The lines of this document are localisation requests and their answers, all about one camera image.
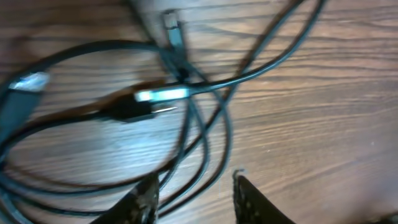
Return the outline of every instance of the wooden surface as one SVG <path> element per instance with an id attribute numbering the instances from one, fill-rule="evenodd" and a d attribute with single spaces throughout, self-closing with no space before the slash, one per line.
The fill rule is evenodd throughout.
<path id="1" fill-rule="evenodd" d="M 181 9 L 191 60 L 217 80 L 234 73 L 257 35 L 287 2 L 152 0 L 142 7 L 154 30 L 159 12 Z M 300 7 L 256 65 L 286 48 L 314 3 L 308 0 Z M 289 61 L 239 88 L 229 106 L 235 130 L 228 171 L 200 198 L 160 223 L 234 223 L 231 173 L 238 167 L 299 224 L 358 223 L 397 211 L 397 11 L 396 0 L 330 0 L 311 36 Z M 142 40 L 119 0 L 0 1 L 2 77 L 59 50 L 106 39 Z M 50 70 L 52 82 L 33 118 L 165 77 L 155 59 L 147 53 L 111 51 L 60 63 Z M 209 114 L 213 100 L 207 95 L 200 99 Z M 136 124 L 54 128 L 18 145 L 9 160 L 54 181 L 125 180 L 155 169 L 172 155 L 182 113 L 180 108 Z M 212 169 L 223 149 L 222 130 L 217 127 L 211 135 Z M 197 150 L 162 195 L 178 189 L 200 161 Z M 121 196 L 41 198 L 84 210 L 107 208 Z M 89 221 L 26 209 L 48 223 Z"/>

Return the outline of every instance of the cable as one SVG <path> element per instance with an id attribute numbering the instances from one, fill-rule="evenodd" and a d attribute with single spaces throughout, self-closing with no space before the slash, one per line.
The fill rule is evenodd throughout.
<path id="1" fill-rule="evenodd" d="M 286 22 L 286 20 L 292 15 L 292 13 L 298 8 L 304 0 L 296 0 L 293 1 L 283 12 L 279 14 L 277 19 L 269 26 L 266 33 L 261 36 L 260 41 L 256 45 L 256 48 L 251 52 L 251 54 L 245 60 L 245 63 L 242 66 L 241 72 L 238 73 L 233 78 L 229 78 L 222 81 L 217 82 L 209 82 L 206 79 L 206 76 L 197 68 L 195 68 L 190 62 L 188 62 L 184 57 L 177 54 L 172 50 L 163 49 L 156 45 L 153 37 L 150 36 L 150 33 L 147 29 L 145 30 L 150 43 L 143 42 L 135 42 L 130 40 L 105 40 L 100 42 L 93 42 L 89 44 L 83 44 L 76 47 L 72 47 L 70 49 L 64 50 L 57 54 L 51 55 L 49 57 L 43 58 L 42 60 L 32 64 L 31 66 L 15 73 L 10 79 L 8 79 L 5 83 L 0 86 L 0 98 L 4 98 L 7 95 L 8 86 L 20 80 L 22 77 L 27 76 L 32 73 L 42 72 L 59 63 L 63 60 L 81 56 L 84 54 L 90 54 L 93 52 L 102 52 L 105 50 L 117 50 L 117 49 L 131 49 L 131 50 L 145 50 L 151 52 L 157 52 L 160 54 L 161 59 L 163 60 L 166 69 L 170 74 L 172 74 L 177 82 L 174 85 L 182 85 L 187 86 L 189 89 L 189 96 L 186 97 L 187 101 L 187 110 L 184 116 L 184 123 L 182 126 L 182 132 L 180 135 L 180 140 L 178 141 L 177 146 L 177 154 L 176 156 L 170 160 L 166 165 L 161 167 L 158 172 L 159 174 L 165 174 L 164 178 L 160 182 L 160 189 L 164 188 L 167 182 L 171 179 L 174 172 L 176 171 L 179 163 L 184 160 L 187 156 L 189 156 L 200 144 L 203 144 L 203 160 L 200 168 L 197 173 L 190 179 L 190 181 L 185 184 L 180 190 L 172 194 L 169 198 L 163 201 L 160 206 L 160 215 L 159 217 L 164 217 L 176 209 L 179 209 L 181 206 L 190 202 L 191 200 L 198 197 L 202 194 L 206 189 L 210 188 L 222 175 L 224 170 L 228 165 L 228 160 L 231 155 L 232 150 L 232 138 L 233 138 L 233 128 L 231 124 L 231 118 L 229 117 L 227 104 L 232 99 L 238 84 L 255 78 L 263 73 L 268 72 L 269 70 L 275 68 L 283 61 L 287 60 L 299 47 L 300 44 L 305 40 L 306 36 L 310 32 L 314 23 L 318 20 L 319 14 L 324 7 L 326 0 L 318 0 L 318 4 L 310 16 L 307 24 L 304 26 L 301 33 L 296 36 L 295 40 L 291 43 L 289 48 L 283 51 L 279 56 L 270 62 L 264 64 L 263 66 L 256 68 L 254 70 L 248 71 L 249 67 L 255 61 L 256 57 L 262 52 L 263 48 L 272 40 L 275 33 L 280 29 L 280 27 Z M 190 75 L 198 76 L 202 82 L 200 83 L 190 83 L 187 80 L 181 79 L 181 72 L 189 73 Z M 218 93 L 217 89 L 229 87 L 229 92 L 222 97 L 220 93 Z M 203 116 L 201 115 L 201 111 L 199 106 L 195 103 L 195 99 L 193 95 L 210 92 L 215 97 L 215 100 L 218 102 L 218 108 L 215 110 L 213 116 L 209 119 L 209 121 L 205 124 L 203 121 Z M 210 162 L 210 143 L 208 142 L 207 134 L 211 131 L 215 123 L 218 121 L 220 116 L 223 117 L 225 135 L 226 135 L 226 144 L 224 147 L 223 157 L 214 174 L 194 193 L 190 194 L 188 197 L 180 200 L 177 203 L 174 203 L 180 197 L 184 196 L 189 190 L 191 190 L 199 180 L 204 176 L 208 168 L 208 164 Z M 97 119 L 104 118 L 103 113 L 91 113 L 84 114 L 81 116 L 75 116 L 71 118 L 62 118 L 58 120 L 50 120 L 41 123 L 34 124 L 32 126 L 28 126 L 20 131 L 16 132 L 6 140 L 0 143 L 0 168 L 4 169 L 6 165 L 6 156 L 9 151 L 19 142 L 21 142 L 26 137 L 37 133 L 39 131 L 66 125 L 73 124 L 82 121 L 92 121 Z M 197 121 L 197 125 L 200 129 L 200 135 L 191 143 L 191 145 L 186 146 L 187 139 L 189 136 L 189 130 L 192 126 L 192 118 L 195 118 Z M 25 184 L 23 182 L 16 181 L 9 176 L 7 176 L 4 172 L 0 172 L 0 195 L 3 201 L 3 206 L 5 210 L 0 211 L 0 219 L 2 219 L 6 223 L 14 223 L 12 220 L 17 221 L 21 224 L 31 224 L 36 223 L 32 220 L 26 218 L 21 212 L 18 211 L 17 207 L 14 205 L 14 202 L 24 202 L 29 204 L 30 206 L 37 207 L 39 209 L 45 210 L 47 212 L 61 214 L 61 215 L 73 215 L 73 216 L 81 216 L 81 217 L 95 217 L 103 214 L 106 211 L 74 211 L 67 210 L 61 208 L 54 208 L 50 205 L 43 204 L 36 200 L 31 199 L 25 193 L 32 192 L 41 195 L 52 195 L 59 197 L 79 197 L 79 196 L 87 196 L 87 195 L 103 195 L 109 194 L 112 192 L 118 192 L 122 189 L 126 189 L 131 187 L 133 184 L 142 180 L 142 177 L 136 177 L 131 180 L 124 181 L 122 183 L 111 184 L 101 187 L 93 187 L 85 190 L 74 190 L 74 191 L 58 191 L 58 190 L 47 190 L 41 189 L 37 187 L 33 187 L 31 185 Z"/>

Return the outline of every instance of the cord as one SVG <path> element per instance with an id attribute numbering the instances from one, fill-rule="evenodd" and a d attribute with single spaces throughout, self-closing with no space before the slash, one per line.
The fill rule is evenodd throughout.
<path id="1" fill-rule="evenodd" d="M 169 198 L 163 201 L 160 206 L 160 215 L 159 217 L 164 217 L 180 207 L 184 206 L 186 203 L 192 201 L 200 194 L 202 194 L 206 189 L 210 188 L 222 175 L 224 170 L 228 165 L 228 160 L 231 155 L 232 149 L 232 138 L 233 138 L 233 128 L 231 118 L 229 117 L 229 113 L 227 110 L 227 104 L 232 99 L 234 93 L 238 88 L 238 84 L 255 78 L 263 73 L 272 70 L 276 66 L 278 66 L 283 61 L 287 60 L 299 47 L 300 44 L 305 40 L 306 36 L 310 32 L 314 23 L 318 20 L 319 14 L 324 7 L 326 0 L 318 0 L 318 4 L 310 16 L 307 24 L 304 26 L 303 30 L 299 35 L 295 38 L 292 44 L 283 51 L 279 56 L 270 62 L 264 64 L 263 66 L 256 68 L 254 70 L 249 71 L 249 67 L 255 61 L 256 57 L 262 52 L 263 48 L 268 45 L 268 43 L 272 40 L 275 33 L 280 29 L 280 27 L 286 22 L 286 20 L 292 15 L 292 13 L 298 8 L 304 0 L 296 0 L 293 1 L 283 12 L 279 14 L 279 16 L 274 20 L 274 22 L 269 26 L 266 30 L 266 33 L 261 36 L 258 44 L 255 49 L 251 52 L 251 54 L 246 58 L 243 63 L 241 72 L 233 77 L 226 80 L 218 81 L 218 82 L 209 82 L 206 79 L 206 76 L 199 69 L 195 68 L 189 61 L 187 61 L 184 57 L 177 54 L 172 50 L 167 50 L 156 45 L 154 38 L 150 36 L 149 32 L 146 31 L 148 39 L 150 43 L 143 42 L 135 42 L 130 40 L 106 40 L 100 42 L 93 42 L 89 44 L 83 44 L 76 47 L 72 47 L 70 49 L 64 50 L 57 54 L 51 55 L 47 58 L 43 58 L 42 60 L 32 64 L 31 66 L 15 73 L 10 79 L 8 79 L 1 87 L 0 87 L 0 96 L 3 97 L 7 94 L 8 86 L 15 81 L 20 80 L 22 77 L 29 75 L 35 72 L 41 72 L 52 65 L 59 63 L 63 60 L 77 57 L 84 54 L 90 54 L 93 52 L 102 52 L 105 50 L 116 50 L 116 49 L 131 49 L 131 50 L 145 50 L 151 52 L 157 52 L 160 54 L 161 59 L 163 60 L 166 69 L 170 74 L 172 74 L 177 82 L 175 85 L 187 86 L 189 89 L 189 96 L 185 97 L 187 101 L 187 110 L 184 115 L 184 123 L 182 126 L 182 132 L 179 139 L 179 144 L 177 146 L 177 154 L 176 156 L 170 160 L 166 165 L 161 167 L 158 172 L 159 174 L 165 174 L 164 178 L 160 181 L 160 189 L 164 188 L 167 182 L 171 179 L 173 174 L 175 173 L 179 163 L 184 160 L 187 156 L 189 156 L 200 144 L 203 145 L 203 159 L 200 168 L 197 173 L 190 179 L 190 181 L 185 184 L 180 190 L 172 194 Z M 190 83 L 189 80 L 181 79 L 181 72 L 187 72 L 190 75 L 198 76 L 202 82 L 200 83 Z M 225 94 L 224 97 L 218 93 L 217 89 L 229 87 L 229 92 Z M 210 92 L 215 97 L 215 100 L 218 102 L 218 108 L 216 109 L 213 116 L 209 119 L 209 121 L 205 124 L 203 121 L 203 116 L 201 115 L 200 107 L 195 103 L 195 99 L 193 95 Z M 141 106 L 141 102 L 137 102 L 138 108 Z M 78 122 L 90 122 L 97 119 L 103 119 L 106 116 L 104 113 L 96 112 L 90 114 L 84 114 L 81 116 L 75 116 L 71 118 L 62 118 L 57 120 L 44 121 L 42 123 L 37 123 L 35 125 L 26 127 L 16 132 L 6 140 L 4 140 L 0 144 L 0 168 L 3 170 L 6 165 L 6 156 L 9 151 L 20 141 L 25 139 L 26 137 L 37 133 L 39 131 L 61 126 L 67 124 L 73 124 Z M 220 116 L 223 117 L 224 128 L 226 132 L 226 144 L 224 147 L 223 157 L 214 174 L 196 191 L 190 194 L 188 197 L 180 200 L 175 203 L 180 197 L 184 196 L 189 190 L 191 190 L 198 181 L 204 176 L 205 171 L 208 168 L 208 164 L 210 161 L 210 143 L 208 142 L 207 135 L 216 124 Z M 197 121 L 197 125 L 201 134 L 189 145 L 187 145 L 188 133 L 190 127 L 192 126 L 192 118 L 195 118 Z M 131 180 L 124 181 L 122 183 L 111 184 L 106 186 L 101 186 L 97 188 L 90 188 L 85 190 L 74 190 L 74 191 L 58 191 L 58 190 L 47 190 L 41 189 L 37 187 L 33 187 L 29 184 L 25 184 L 23 182 L 16 181 L 9 176 L 7 176 L 4 172 L 0 172 L 0 195 L 3 200 L 3 205 L 5 210 L 0 212 L 0 219 L 2 219 L 6 223 L 15 223 L 13 220 L 21 223 L 36 223 L 32 220 L 29 220 L 25 217 L 20 211 L 18 211 L 15 206 L 15 202 L 24 202 L 33 207 L 40 208 L 47 212 L 61 214 L 61 215 L 73 215 L 80 217 L 95 217 L 103 214 L 106 211 L 74 211 L 67 209 L 54 208 L 50 205 L 43 204 L 39 201 L 31 199 L 25 193 L 32 192 L 41 195 L 51 195 L 58 197 L 79 197 L 79 196 L 94 196 L 94 195 L 104 195 L 110 194 L 113 192 L 119 192 L 120 190 L 127 189 L 132 187 L 135 183 L 142 180 L 142 177 L 136 177 Z"/>

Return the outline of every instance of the wooden table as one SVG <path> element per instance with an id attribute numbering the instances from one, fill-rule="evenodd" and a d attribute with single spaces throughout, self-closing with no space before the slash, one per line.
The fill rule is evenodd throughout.
<path id="1" fill-rule="evenodd" d="M 148 1 L 145 15 L 181 9 L 190 59 L 212 80 L 230 77 L 256 37 L 288 0 Z M 285 49 L 315 1 L 307 1 L 261 54 Z M 398 2 L 330 0 L 300 50 L 277 69 L 240 86 L 229 108 L 234 150 L 228 171 L 194 202 L 160 223 L 234 223 L 231 173 L 239 167 L 296 223 L 357 223 L 398 209 Z M 0 74 L 95 40 L 144 40 L 119 0 L 0 1 Z M 166 77 L 149 53 L 117 50 L 54 66 L 33 118 L 95 102 L 121 88 Z M 200 101 L 206 114 L 210 96 Z M 108 184 L 144 174 L 174 153 L 183 108 L 135 124 L 89 122 L 32 136 L 12 150 L 9 172 L 76 184 Z M 223 127 L 211 134 L 211 170 L 223 150 Z M 162 192 L 196 171 L 200 150 Z M 43 198 L 62 208 L 108 208 L 120 194 Z M 48 223 L 87 223 L 25 208 Z"/>

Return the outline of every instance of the tangled cable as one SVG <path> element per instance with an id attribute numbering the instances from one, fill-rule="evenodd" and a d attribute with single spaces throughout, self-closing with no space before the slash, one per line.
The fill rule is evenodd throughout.
<path id="1" fill-rule="evenodd" d="M 275 36 L 275 33 L 279 30 L 279 28 L 286 22 L 286 20 L 292 15 L 292 13 L 298 8 L 304 0 L 294 0 L 292 4 L 290 4 L 283 12 L 281 12 L 278 17 L 273 21 L 273 23 L 266 30 L 265 35 L 262 35 L 259 42 L 256 44 L 254 50 L 251 52 L 250 56 L 248 56 L 242 66 L 242 69 L 238 72 L 238 74 L 232 78 L 221 80 L 217 82 L 209 82 L 206 76 L 199 71 L 199 69 L 195 68 L 190 62 L 188 62 L 185 57 L 178 53 L 175 50 L 164 49 L 159 47 L 153 41 L 153 38 L 149 36 L 151 43 L 143 43 L 143 42 L 135 42 L 130 40 L 106 40 L 93 42 L 89 44 L 83 44 L 76 47 L 72 47 L 70 49 L 64 50 L 57 54 L 46 57 L 27 68 L 17 72 L 10 79 L 8 79 L 5 83 L 2 84 L 0 88 L 0 97 L 7 97 L 8 90 L 10 85 L 15 82 L 21 80 L 21 78 L 26 77 L 32 73 L 43 72 L 46 71 L 52 65 L 56 63 L 62 62 L 63 60 L 77 57 L 84 54 L 89 54 L 93 52 L 102 52 L 105 50 L 117 50 L 117 49 L 131 49 L 131 50 L 144 50 L 157 52 L 160 54 L 161 59 L 163 60 L 166 69 L 170 74 L 174 76 L 176 83 L 171 85 L 167 85 L 165 88 L 168 90 L 176 90 L 176 86 L 179 88 L 178 91 L 183 90 L 186 95 L 180 98 L 174 98 L 172 100 L 185 100 L 187 102 L 187 110 L 184 116 L 184 122 L 182 125 L 182 130 L 179 139 L 179 145 L 177 146 L 177 155 L 170 160 L 166 165 L 161 167 L 159 170 L 153 171 L 159 174 L 165 174 L 164 178 L 160 181 L 160 189 L 164 188 L 167 182 L 171 179 L 173 174 L 175 173 L 178 165 L 182 160 L 184 160 L 190 153 L 192 153 L 200 144 L 203 144 L 203 159 L 198 169 L 197 173 L 189 180 L 187 184 L 185 184 L 180 190 L 173 193 L 169 198 L 165 199 L 159 206 L 160 217 L 164 217 L 179 209 L 186 203 L 192 201 L 194 198 L 203 193 L 206 189 L 210 188 L 222 175 L 224 170 L 227 167 L 228 160 L 231 154 L 232 149 L 232 140 L 233 140 L 233 128 L 231 124 L 231 118 L 229 117 L 227 104 L 232 99 L 234 93 L 236 92 L 238 85 L 242 82 L 255 78 L 263 73 L 272 70 L 276 66 L 278 66 L 283 61 L 287 60 L 299 47 L 300 44 L 305 40 L 306 36 L 310 32 L 314 23 L 318 20 L 319 14 L 324 7 L 326 0 L 318 0 L 318 3 L 315 7 L 315 10 L 312 12 L 307 24 L 302 29 L 301 33 L 296 36 L 295 40 L 291 43 L 291 45 L 284 50 L 280 55 L 271 60 L 270 62 L 265 63 L 264 65 L 254 69 L 249 70 L 249 67 L 252 65 L 253 61 L 256 57 L 263 51 L 265 46 L 272 40 Z M 190 83 L 190 79 L 185 76 L 196 75 L 202 81 L 198 83 Z M 217 89 L 228 87 L 228 93 L 225 96 L 221 96 Z M 215 110 L 213 116 L 209 119 L 207 123 L 203 121 L 201 111 L 199 106 L 196 104 L 195 100 L 191 97 L 200 93 L 210 92 L 215 97 L 215 100 L 218 102 L 218 108 Z M 0 138 L 0 168 L 4 170 L 4 166 L 6 165 L 6 157 L 9 151 L 20 141 L 25 139 L 26 137 L 37 133 L 39 131 L 61 126 L 65 124 L 79 123 L 82 121 L 92 121 L 95 119 L 101 119 L 104 117 L 109 117 L 110 113 L 107 113 L 106 110 L 98 111 L 95 113 L 84 114 L 80 116 L 74 116 L 69 118 L 59 118 L 52 119 L 49 121 L 43 121 L 41 123 L 37 123 L 32 126 L 28 126 L 26 128 L 22 128 L 13 134 L 7 134 L 6 138 Z M 190 194 L 188 197 L 178 201 L 175 203 L 177 199 L 184 196 L 186 192 L 192 189 L 196 183 L 203 177 L 205 171 L 208 168 L 208 164 L 210 161 L 210 146 L 208 143 L 208 133 L 211 131 L 212 127 L 219 120 L 220 117 L 223 117 L 225 132 L 226 132 L 226 144 L 223 152 L 223 157 L 221 162 L 215 171 L 215 173 L 205 182 L 199 189 L 194 191 L 194 193 Z M 195 119 L 201 134 L 197 136 L 197 138 L 191 143 L 191 145 L 187 145 L 188 134 L 190 128 L 192 126 L 192 120 Z M 3 209 L 0 211 L 0 219 L 2 219 L 6 223 L 15 223 L 17 221 L 21 224 L 31 224 L 37 223 L 19 211 L 16 202 L 23 202 L 30 206 L 37 207 L 39 209 L 45 210 L 46 212 L 61 214 L 61 215 L 72 215 L 79 217 L 96 217 L 105 213 L 106 211 L 75 211 L 75 210 L 67 210 L 61 208 L 51 207 L 42 202 L 32 199 L 28 197 L 26 192 L 32 192 L 40 195 L 51 195 L 51 196 L 59 196 L 59 197 L 78 197 L 78 196 L 94 196 L 94 195 L 103 195 L 109 194 L 112 192 L 118 192 L 123 189 L 127 189 L 131 187 L 135 183 L 142 180 L 144 176 L 137 177 L 135 179 L 125 181 L 118 184 L 106 185 L 97 188 L 90 188 L 85 190 L 75 190 L 75 191 L 57 191 L 57 190 L 47 190 L 38 187 L 31 186 L 29 184 L 25 184 L 23 182 L 19 182 L 17 180 L 9 177 L 5 172 L 0 172 L 0 195 L 3 201 Z"/>

